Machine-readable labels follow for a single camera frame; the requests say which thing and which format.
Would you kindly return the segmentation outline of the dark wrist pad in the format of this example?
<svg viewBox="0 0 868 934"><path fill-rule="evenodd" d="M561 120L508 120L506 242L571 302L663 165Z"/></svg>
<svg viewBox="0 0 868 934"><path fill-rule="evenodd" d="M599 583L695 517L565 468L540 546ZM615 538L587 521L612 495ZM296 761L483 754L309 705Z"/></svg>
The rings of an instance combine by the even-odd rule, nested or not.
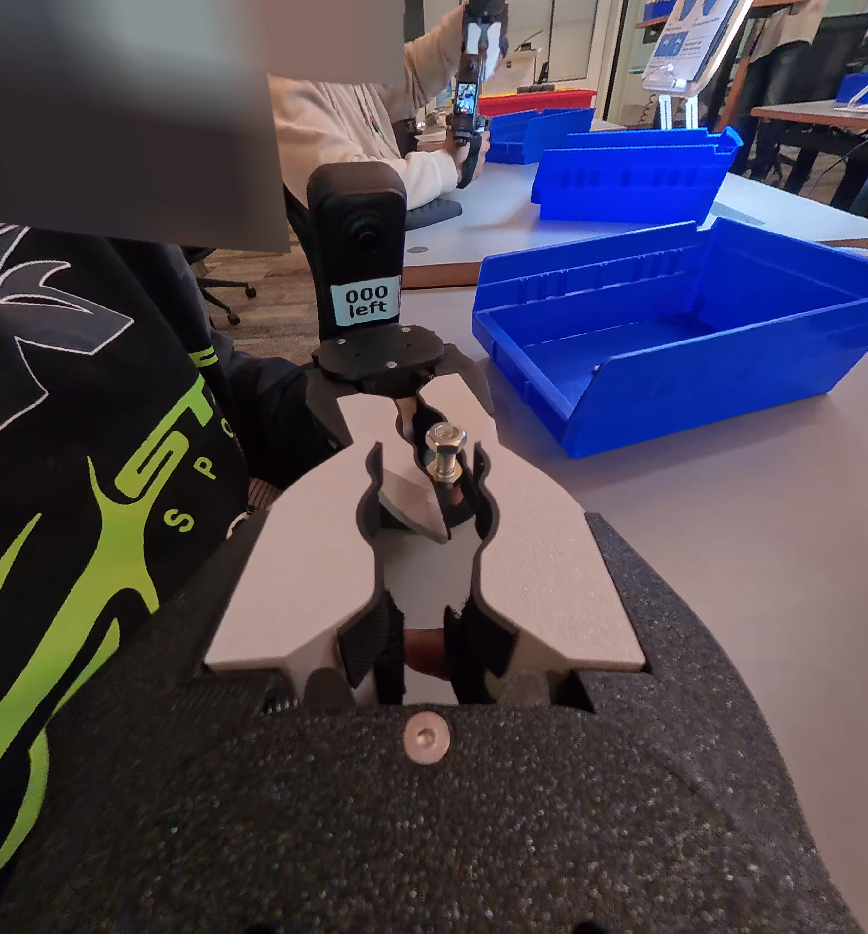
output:
<svg viewBox="0 0 868 934"><path fill-rule="evenodd" d="M405 230L411 232L427 228L462 214L462 204L451 198L439 197L427 204L409 209L405 216Z"/></svg>

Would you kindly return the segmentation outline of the printed instruction sheet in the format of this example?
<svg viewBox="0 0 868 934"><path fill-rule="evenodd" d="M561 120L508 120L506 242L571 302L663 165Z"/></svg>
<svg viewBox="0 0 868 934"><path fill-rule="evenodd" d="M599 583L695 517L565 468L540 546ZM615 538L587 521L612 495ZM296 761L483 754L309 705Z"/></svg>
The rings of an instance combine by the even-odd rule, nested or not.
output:
<svg viewBox="0 0 868 934"><path fill-rule="evenodd" d="M676 2L643 73L644 90L697 96L716 74L752 6L752 1Z"/></svg>

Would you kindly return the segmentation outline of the light grey table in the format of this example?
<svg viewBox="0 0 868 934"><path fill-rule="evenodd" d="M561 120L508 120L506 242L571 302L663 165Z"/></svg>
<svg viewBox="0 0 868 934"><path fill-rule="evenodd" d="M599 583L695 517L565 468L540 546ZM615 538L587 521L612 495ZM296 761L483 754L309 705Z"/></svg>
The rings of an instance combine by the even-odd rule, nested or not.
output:
<svg viewBox="0 0 868 934"><path fill-rule="evenodd" d="M474 287L484 258L645 229L638 221L553 221L532 204L536 166L487 164L468 189L453 193L457 217L406 234L407 289ZM701 229L719 218L832 247L868 248L868 218L770 186L728 176Z"/></svg>

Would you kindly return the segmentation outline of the red plastic bin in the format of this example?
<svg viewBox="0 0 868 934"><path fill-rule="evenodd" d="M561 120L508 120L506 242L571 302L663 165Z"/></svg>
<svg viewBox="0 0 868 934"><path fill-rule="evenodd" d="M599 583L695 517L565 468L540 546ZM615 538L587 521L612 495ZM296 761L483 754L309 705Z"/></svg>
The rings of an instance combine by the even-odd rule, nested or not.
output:
<svg viewBox="0 0 868 934"><path fill-rule="evenodd" d="M487 118L521 112L546 110L594 109L598 91L595 89L565 88L484 95L478 102L478 113Z"/></svg>

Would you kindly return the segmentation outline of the person's left forearm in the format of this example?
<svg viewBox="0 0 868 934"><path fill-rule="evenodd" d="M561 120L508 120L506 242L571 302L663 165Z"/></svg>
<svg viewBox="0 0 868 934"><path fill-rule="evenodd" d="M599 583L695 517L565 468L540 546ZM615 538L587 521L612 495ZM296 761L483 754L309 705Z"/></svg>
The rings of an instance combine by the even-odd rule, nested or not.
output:
<svg viewBox="0 0 868 934"><path fill-rule="evenodd" d="M261 358L210 332L230 394L231 426L251 476L286 489L336 452L307 403L312 363Z"/></svg>

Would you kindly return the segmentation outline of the wooden office desk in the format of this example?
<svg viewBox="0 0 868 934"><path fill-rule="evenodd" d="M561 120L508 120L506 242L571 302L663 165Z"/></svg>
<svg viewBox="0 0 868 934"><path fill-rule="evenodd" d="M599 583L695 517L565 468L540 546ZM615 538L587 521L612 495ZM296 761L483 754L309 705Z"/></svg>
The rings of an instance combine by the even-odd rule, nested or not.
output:
<svg viewBox="0 0 868 934"><path fill-rule="evenodd" d="M827 155L835 159L830 169L844 170L830 205L868 218L868 109L840 108L836 101L824 100L757 107L752 115L777 124L778 143L798 150L793 159L778 157L777 171L790 169L786 192L800 194L816 158Z"/></svg>

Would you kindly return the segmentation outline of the person's right hand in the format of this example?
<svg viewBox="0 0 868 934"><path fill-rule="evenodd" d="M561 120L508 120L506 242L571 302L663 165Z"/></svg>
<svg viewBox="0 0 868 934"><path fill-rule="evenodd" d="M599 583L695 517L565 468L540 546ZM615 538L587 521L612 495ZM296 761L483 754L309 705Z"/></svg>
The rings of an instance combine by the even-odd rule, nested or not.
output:
<svg viewBox="0 0 868 934"><path fill-rule="evenodd" d="M450 680L445 641L443 628L405 629L404 656L407 667L442 681Z"/></svg>

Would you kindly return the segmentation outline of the short silver bolt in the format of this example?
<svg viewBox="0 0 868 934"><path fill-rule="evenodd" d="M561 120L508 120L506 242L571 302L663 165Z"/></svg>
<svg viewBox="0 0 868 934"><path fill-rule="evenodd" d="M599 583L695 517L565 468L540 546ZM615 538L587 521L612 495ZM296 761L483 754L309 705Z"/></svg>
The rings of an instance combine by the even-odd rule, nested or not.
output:
<svg viewBox="0 0 868 934"><path fill-rule="evenodd" d="M427 471L432 480L440 485L455 485L462 473L463 467L460 461L460 454L466 444L466 437L463 435L459 440L446 441L437 440L428 441L428 448L432 451L433 460L427 464Z"/></svg>

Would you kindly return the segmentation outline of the black office chair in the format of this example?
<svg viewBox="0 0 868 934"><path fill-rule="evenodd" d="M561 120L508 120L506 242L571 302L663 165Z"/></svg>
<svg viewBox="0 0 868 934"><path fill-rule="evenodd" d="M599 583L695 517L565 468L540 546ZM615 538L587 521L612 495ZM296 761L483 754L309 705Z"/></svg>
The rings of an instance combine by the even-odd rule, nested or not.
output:
<svg viewBox="0 0 868 934"><path fill-rule="evenodd" d="M785 104L835 99L868 36L868 11L824 17L812 43L796 61Z"/></svg>

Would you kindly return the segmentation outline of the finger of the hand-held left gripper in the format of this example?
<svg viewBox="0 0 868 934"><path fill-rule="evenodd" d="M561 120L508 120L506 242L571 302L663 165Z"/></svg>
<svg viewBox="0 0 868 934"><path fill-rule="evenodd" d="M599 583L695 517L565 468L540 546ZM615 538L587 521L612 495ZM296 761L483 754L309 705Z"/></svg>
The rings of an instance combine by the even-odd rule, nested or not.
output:
<svg viewBox="0 0 868 934"><path fill-rule="evenodd" d="M498 440L495 420L460 375L433 378L420 388L418 398L422 408L435 414L434 424L447 421L466 431L467 441L462 455L469 460L479 450L484 463L493 463ZM432 451L428 451L425 467L433 460Z"/></svg>
<svg viewBox="0 0 868 934"><path fill-rule="evenodd" d="M345 396L337 404L353 441L381 444L381 506L408 529L435 543L447 543L450 535L435 488L413 444L402 434L397 404L372 394Z"/></svg>

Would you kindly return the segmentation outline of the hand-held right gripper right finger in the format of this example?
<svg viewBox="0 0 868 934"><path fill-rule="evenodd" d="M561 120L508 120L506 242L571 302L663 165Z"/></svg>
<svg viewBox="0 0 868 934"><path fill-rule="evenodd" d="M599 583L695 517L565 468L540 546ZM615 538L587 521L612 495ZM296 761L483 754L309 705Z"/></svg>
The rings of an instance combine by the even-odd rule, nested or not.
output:
<svg viewBox="0 0 868 934"><path fill-rule="evenodd" d="M497 441L478 441L474 464L484 513L470 650L489 678L642 671L645 653L580 504Z"/></svg>

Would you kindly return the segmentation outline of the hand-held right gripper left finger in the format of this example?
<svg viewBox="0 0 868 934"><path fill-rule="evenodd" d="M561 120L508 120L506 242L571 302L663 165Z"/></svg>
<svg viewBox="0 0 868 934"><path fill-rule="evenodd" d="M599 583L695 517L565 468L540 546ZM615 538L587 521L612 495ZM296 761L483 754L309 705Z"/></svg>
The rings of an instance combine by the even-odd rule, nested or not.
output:
<svg viewBox="0 0 868 934"><path fill-rule="evenodd" d="M386 647L379 530L382 445L356 442L276 499L204 663L282 671L304 692L331 670L359 692Z"/></svg>

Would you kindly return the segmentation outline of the white document stand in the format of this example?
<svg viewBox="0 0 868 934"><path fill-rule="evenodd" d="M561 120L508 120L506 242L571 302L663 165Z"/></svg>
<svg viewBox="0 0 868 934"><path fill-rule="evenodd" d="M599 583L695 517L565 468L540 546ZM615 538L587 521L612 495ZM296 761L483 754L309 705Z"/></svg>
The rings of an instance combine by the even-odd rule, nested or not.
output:
<svg viewBox="0 0 868 934"><path fill-rule="evenodd" d="M642 86L655 95L662 130L674 128L674 118L683 118L682 128L699 128L699 94L708 84L707 69L692 62L652 60L642 76Z"/></svg>

